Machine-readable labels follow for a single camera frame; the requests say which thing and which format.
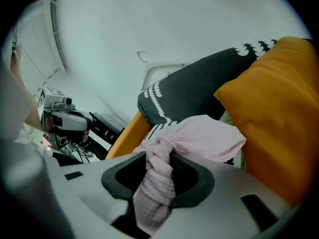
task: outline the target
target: orange cushion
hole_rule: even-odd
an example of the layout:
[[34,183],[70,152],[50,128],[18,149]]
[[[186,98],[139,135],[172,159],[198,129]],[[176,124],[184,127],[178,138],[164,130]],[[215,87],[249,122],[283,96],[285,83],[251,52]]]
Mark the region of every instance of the orange cushion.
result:
[[319,62],[314,46],[284,37],[215,97],[247,138],[248,172],[291,205],[301,203],[319,163]]

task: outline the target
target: white ceiling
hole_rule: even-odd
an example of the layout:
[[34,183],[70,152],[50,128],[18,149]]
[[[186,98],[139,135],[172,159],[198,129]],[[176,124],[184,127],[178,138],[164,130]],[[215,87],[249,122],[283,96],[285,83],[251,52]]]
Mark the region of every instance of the white ceiling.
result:
[[125,122],[137,112],[144,64],[196,61],[251,40],[309,33],[285,0],[57,0],[68,69]]

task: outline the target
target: dark gray fabric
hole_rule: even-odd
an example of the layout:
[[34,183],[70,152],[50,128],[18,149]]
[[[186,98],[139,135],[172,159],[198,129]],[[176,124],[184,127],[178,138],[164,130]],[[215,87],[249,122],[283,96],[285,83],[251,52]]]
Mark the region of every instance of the dark gray fabric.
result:
[[202,58],[150,86],[138,97],[139,111],[150,125],[168,126],[203,114],[219,120],[225,109],[213,94],[247,70],[261,56],[259,51],[271,47],[267,46],[269,42],[256,43],[254,47],[244,44],[242,48],[230,48]]

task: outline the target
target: white hook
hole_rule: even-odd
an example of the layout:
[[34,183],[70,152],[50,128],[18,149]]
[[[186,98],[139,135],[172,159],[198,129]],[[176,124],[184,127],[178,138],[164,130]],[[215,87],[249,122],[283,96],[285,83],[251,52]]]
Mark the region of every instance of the white hook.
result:
[[145,51],[142,51],[142,50],[139,50],[139,51],[138,51],[138,57],[139,57],[139,59],[140,59],[143,63],[147,64],[148,61],[146,61],[146,60],[144,60],[143,58],[141,58],[141,53],[144,53],[144,54],[147,54],[147,53],[146,53]]

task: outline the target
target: white wall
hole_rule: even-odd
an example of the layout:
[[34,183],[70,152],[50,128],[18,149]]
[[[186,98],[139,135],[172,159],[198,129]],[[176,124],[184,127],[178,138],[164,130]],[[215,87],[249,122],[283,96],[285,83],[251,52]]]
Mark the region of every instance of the white wall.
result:
[[144,64],[192,62],[250,40],[309,37],[284,0],[57,0],[68,68],[125,122],[137,111]]
[[113,116],[94,90],[91,90],[72,73],[62,73],[60,77],[50,79],[46,86],[57,88],[66,96],[70,96],[77,110],[97,112],[118,130],[126,126],[124,122]]
[[32,96],[36,95],[43,84],[61,68],[58,62],[60,58],[55,56],[52,49],[56,44],[55,40],[51,41],[54,35],[48,29],[48,26],[52,25],[48,3],[47,0],[40,0],[30,4],[8,33],[6,45],[1,50],[9,67],[12,42],[17,31],[18,42],[21,45],[20,72],[23,83]]

